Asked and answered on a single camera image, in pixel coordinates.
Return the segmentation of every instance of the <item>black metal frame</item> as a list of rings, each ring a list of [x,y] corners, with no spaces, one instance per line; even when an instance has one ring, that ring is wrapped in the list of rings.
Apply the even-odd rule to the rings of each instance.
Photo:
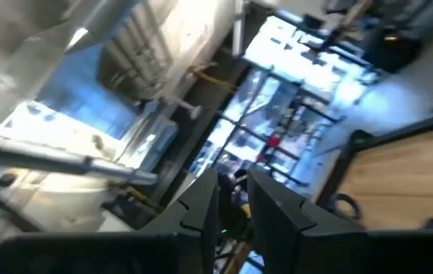
[[[430,131],[433,131],[433,117],[377,137],[373,137],[361,130],[353,132],[349,140],[342,147],[342,151],[336,160],[335,166],[316,199],[316,204],[325,209],[328,207],[330,197],[339,189],[346,171],[349,169],[356,154],[360,151],[376,148]]]

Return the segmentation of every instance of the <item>wooden panel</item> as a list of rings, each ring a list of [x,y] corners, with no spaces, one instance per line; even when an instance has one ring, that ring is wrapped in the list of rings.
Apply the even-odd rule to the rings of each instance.
[[[339,192],[357,201],[368,229],[422,227],[433,218],[433,132],[358,153]]]

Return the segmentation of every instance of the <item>wooden surface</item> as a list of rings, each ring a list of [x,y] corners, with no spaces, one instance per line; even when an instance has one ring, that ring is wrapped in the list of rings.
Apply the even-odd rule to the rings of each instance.
[[[422,227],[433,218],[433,132],[358,153],[339,192],[358,202],[368,229]]]

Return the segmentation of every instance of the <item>wooden floor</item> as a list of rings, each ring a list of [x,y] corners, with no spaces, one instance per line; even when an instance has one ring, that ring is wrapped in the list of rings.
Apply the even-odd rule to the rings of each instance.
[[[339,192],[358,202],[368,229],[422,227],[433,218],[433,132],[358,153]]]

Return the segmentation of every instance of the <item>red object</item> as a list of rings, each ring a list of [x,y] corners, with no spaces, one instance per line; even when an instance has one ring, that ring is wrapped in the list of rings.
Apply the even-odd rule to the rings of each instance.
[[[280,137],[273,135],[270,137],[269,141],[267,142],[267,145],[271,148],[277,148],[280,144]]]

